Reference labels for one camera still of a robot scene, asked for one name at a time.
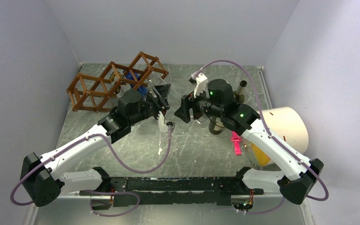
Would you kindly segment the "clear glass bottle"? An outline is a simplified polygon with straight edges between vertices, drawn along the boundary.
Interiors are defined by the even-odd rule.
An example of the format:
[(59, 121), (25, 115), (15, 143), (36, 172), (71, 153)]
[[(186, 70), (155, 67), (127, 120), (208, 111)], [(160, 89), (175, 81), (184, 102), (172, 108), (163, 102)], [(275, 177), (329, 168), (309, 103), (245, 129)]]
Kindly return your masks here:
[(153, 88), (163, 92), (163, 96), (166, 96), (169, 100), (180, 100), (181, 94), (174, 88), (173, 84), (168, 80), (161, 77), (158, 73), (152, 73), (147, 79), (147, 90), (153, 91)]

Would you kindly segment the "dark green wine bottle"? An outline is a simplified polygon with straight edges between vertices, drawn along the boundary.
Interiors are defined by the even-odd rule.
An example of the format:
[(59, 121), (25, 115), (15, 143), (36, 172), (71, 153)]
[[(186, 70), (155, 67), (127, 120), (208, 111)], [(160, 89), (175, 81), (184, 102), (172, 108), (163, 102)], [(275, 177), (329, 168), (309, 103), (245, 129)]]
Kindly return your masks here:
[(211, 134), (218, 135), (223, 132), (225, 126), (221, 122), (220, 118), (217, 117), (210, 117), (210, 123), (208, 129)]

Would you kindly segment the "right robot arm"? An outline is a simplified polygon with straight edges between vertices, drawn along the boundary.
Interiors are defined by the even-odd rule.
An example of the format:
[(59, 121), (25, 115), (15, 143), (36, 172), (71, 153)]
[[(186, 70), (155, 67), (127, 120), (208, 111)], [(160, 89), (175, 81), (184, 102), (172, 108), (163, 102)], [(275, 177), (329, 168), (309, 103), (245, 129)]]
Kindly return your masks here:
[(309, 159), (286, 143), (264, 123), (263, 115), (247, 104), (237, 103), (230, 84), (223, 79), (189, 81), (193, 92), (184, 95), (174, 115), (185, 123), (202, 116), (219, 118), (224, 128), (235, 132), (261, 149), (281, 169), (258, 171), (246, 168), (234, 182), (239, 194), (251, 189), (279, 192), (286, 200), (302, 204), (319, 177), (323, 162)]

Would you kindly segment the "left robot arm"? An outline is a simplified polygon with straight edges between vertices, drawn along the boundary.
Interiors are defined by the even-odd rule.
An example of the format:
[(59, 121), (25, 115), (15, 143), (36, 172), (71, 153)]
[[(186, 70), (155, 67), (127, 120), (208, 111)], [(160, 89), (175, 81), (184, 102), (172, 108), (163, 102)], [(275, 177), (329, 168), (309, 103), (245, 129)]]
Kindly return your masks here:
[(150, 117), (158, 120), (162, 132), (171, 132), (173, 125), (165, 122), (170, 90), (170, 84), (157, 85), (145, 97), (137, 90), (127, 90), (118, 99), (117, 106), (81, 136), (41, 156), (34, 152), (28, 154), (22, 163), (20, 184), (31, 202), (42, 207), (60, 194), (83, 190), (107, 194), (111, 177), (104, 169), (95, 167), (84, 172), (68, 172), (68, 169), (93, 151), (112, 147), (131, 132), (134, 124)]

